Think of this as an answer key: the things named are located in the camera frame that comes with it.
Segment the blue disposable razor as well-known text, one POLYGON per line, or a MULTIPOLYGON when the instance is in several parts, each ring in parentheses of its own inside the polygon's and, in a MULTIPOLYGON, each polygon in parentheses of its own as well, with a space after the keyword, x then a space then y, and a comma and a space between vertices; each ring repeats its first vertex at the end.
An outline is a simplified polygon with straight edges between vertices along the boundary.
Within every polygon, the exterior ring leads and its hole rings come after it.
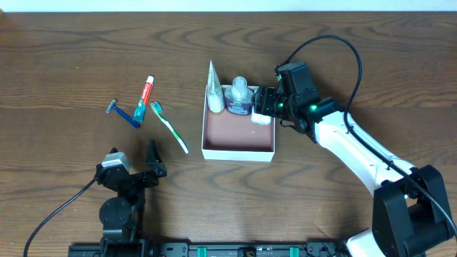
POLYGON ((140 123, 133 120, 126 112, 120 109, 116 105, 116 99, 113 99, 111 103, 108 105, 106 113, 110 113, 111 111, 115 111, 120 117, 126 120, 129 124, 131 124, 135 129, 139 129, 141 127, 140 123))

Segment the green white soap box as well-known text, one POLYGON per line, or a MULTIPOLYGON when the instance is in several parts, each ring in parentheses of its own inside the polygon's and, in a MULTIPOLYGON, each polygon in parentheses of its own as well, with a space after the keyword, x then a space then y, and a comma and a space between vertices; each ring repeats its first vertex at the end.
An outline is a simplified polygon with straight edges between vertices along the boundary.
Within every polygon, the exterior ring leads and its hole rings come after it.
POLYGON ((251 113, 251 122, 261 126, 267 126, 271 123, 271 117, 262 114, 257 114, 254 111, 251 113))

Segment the red green toothpaste tube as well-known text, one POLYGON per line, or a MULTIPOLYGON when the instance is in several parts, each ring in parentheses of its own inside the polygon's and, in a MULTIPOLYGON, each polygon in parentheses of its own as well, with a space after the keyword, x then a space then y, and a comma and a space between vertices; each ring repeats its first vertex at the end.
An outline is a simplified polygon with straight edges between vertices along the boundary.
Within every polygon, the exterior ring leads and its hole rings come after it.
POLYGON ((153 75, 149 75, 144 84, 139 102, 137 104, 136 110, 133 115, 134 121, 137 121, 139 123, 142 123, 144 121, 147 104, 149 102, 151 90, 154 86, 154 79, 155 79, 155 77, 153 75))

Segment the green white toothbrush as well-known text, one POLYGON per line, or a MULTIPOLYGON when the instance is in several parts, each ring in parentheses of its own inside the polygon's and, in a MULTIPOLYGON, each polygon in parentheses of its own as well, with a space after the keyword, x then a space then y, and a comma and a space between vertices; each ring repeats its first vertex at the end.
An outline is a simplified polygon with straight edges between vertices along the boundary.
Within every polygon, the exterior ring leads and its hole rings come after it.
POLYGON ((155 101, 150 104, 150 107, 154 114, 159 118, 159 120, 167 127, 167 129, 173 134, 174 138, 177 140, 178 144, 180 147, 183 149, 185 154, 189 153, 189 148, 185 144, 184 140, 179 136, 179 134, 176 132, 174 127, 171 125, 171 123, 166 120, 161 113, 163 112, 163 109, 161 107, 161 104, 158 101, 155 101))

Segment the clear pump soap bottle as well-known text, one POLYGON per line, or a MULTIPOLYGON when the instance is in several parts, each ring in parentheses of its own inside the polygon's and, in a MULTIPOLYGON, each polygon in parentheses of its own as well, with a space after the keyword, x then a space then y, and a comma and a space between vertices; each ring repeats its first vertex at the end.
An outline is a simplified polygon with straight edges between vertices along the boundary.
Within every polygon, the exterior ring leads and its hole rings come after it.
POLYGON ((247 80, 237 76, 224 91, 226 110, 239 116, 249 116, 252 112, 252 97, 253 91, 248 87, 247 80))

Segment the white cardboard box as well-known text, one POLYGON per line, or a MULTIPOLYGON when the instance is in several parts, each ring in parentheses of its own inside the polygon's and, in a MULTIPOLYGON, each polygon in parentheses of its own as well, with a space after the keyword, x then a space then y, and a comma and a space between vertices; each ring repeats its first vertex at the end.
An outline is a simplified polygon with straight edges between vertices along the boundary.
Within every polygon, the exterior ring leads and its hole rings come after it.
POLYGON ((271 162, 275 154, 276 124, 251 121, 223 110, 213 113, 204 100, 201 152, 206 160, 271 162))

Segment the white lotion tube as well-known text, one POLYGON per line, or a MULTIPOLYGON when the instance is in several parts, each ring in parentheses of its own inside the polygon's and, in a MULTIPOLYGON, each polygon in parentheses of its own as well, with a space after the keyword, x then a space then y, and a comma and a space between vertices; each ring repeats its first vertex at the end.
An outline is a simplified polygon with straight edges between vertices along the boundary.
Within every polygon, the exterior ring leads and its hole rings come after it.
POLYGON ((206 100, 209 110, 215 114, 221 113, 225 108, 224 93, 212 61, 209 63, 206 100))

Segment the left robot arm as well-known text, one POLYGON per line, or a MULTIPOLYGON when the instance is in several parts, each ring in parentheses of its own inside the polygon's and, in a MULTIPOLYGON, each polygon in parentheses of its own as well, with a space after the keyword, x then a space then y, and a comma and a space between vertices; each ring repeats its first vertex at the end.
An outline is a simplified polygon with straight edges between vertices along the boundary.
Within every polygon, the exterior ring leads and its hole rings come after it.
POLYGON ((126 154, 113 148, 96 166, 97 184, 117 193, 99 211, 103 225, 100 256, 156 255, 156 247, 143 232, 146 189, 158 186, 159 179, 167 176, 154 140, 149 143, 146 165, 148 171, 131 173, 126 154))

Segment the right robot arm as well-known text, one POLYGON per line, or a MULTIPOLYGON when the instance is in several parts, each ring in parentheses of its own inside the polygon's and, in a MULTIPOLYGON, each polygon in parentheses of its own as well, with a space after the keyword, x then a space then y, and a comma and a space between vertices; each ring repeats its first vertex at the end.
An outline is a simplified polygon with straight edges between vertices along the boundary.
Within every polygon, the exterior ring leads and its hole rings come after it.
POLYGON ((307 65, 275 70, 277 88, 255 90, 253 112, 286 121, 338 157, 373 196, 372 226, 345 240, 347 256, 423 256, 456 236, 443 177, 417 168, 367 134, 333 98, 321 98, 307 65))

